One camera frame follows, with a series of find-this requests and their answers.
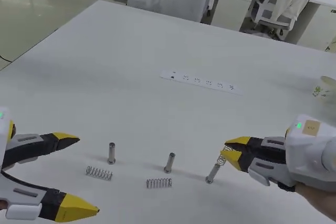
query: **black cable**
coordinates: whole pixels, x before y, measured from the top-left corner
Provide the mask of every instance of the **black cable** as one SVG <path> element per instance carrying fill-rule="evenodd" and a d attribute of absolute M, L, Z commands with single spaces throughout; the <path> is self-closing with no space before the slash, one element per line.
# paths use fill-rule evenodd
<path fill-rule="evenodd" d="M 12 63 L 12 61 L 5 59 L 5 58 L 2 57 L 1 55 L 0 55 L 0 58 L 3 59 L 3 60 L 5 60 L 5 61 L 7 61 L 7 62 L 9 62 L 9 63 Z"/>

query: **cup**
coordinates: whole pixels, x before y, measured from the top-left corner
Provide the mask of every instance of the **cup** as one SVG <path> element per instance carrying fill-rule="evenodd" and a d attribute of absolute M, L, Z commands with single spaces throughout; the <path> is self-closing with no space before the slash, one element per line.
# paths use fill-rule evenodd
<path fill-rule="evenodd" d="M 313 96 L 323 103 L 336 103 L 336 80 L 321 76 L 313 90 Z"/>

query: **metal spring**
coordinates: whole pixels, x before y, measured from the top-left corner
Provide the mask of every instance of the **metal spring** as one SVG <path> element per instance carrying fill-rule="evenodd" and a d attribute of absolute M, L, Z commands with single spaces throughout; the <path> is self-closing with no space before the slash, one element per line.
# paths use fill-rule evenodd
<path fill-rule="evenodd" d="M 108 181 L 112 179 L 112 172 L 108 170 L 98 169 L 92 166 L 88 166 L 86 168 L 86 175 L 95 177 L 95 178 L 101 178 L 101 179 L 108 180 Z"/>
<path fill-rule="evenodd" d="M 171 178 L 149 178 L 146 180 L 147 188 L 171 187 L 173 184 Z"/>
<path fill-rule="evenodd" d="M 230 147 L 224 145 L 223 150 L 224 150 L 224 151 L 231 151 L 232 149 L 231 149 Z M 218 165 L 220 165 L 220 166 L 223 166 L 223 165 L 225 165 L 225 163 L 226 163 L 226 159 L 225 159 L 222 155 L 220 155 L 220 156 L 218 157 L 216 163 L 217 163 Z"/>

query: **tiled floor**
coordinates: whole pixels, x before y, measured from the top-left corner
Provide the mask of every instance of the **tiled floor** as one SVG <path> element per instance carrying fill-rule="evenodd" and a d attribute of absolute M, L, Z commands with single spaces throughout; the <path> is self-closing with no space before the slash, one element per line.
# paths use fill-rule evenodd
<path fill-rule="evenodd" d="M 95 1 L 0 0 L 0 55 L 15 60 Z"/>

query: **metal rod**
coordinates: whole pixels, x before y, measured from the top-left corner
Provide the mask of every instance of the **metal rod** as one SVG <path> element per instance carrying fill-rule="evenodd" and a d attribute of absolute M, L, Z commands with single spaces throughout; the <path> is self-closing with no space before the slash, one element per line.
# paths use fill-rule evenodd
<path fill-rule="evenodd" d="M 110 143 L 109 144 L 109 158 L 107 159 L 107 162 L 110 165 L 113 165 L 116 162 L 116 159 L 114 157 L 114 150 L 115 150 L 115 144 L 114 143 Z"/>
<path fill-rule="evenodd" d="M 170 173 L 172 171 L 172 166 L 175 158 L 175 153 L 170 153 L 166 166 L 163 168 L 165 173 Z"/>
<path fill-rule="evenodd" d="M 220 169 L 220 165 L 218 164 L 215 164 L 214 167 L 212 168 L 211 172 L 209 173 L 209 175 L 205 178 L 205 181 L 208 183 L 208 184 L 211 184 L 213 181 L 214 181 L 214 178 L 217 174 L 217 172 L 219 171 Z"/>

